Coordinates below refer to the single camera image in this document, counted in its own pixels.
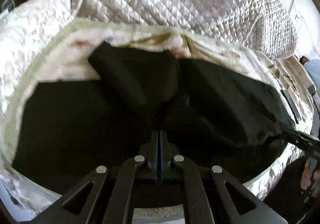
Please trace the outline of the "right hand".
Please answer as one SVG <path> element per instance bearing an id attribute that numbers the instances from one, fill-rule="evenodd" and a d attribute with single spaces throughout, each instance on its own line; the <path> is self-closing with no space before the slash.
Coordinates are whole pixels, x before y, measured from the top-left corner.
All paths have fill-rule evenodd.
<path id="1" fill-rule="evenodd" d="M 319 181 L 319 169 L 314 171 L 311 170 L 311 162 L 309 157 L 302 156 L 300 159 L 302 160 L 304 167 L 300 180 L 300 193 L 302 194 L 312 185 L 311 179 L 314 180 L 314 183 Z"/>

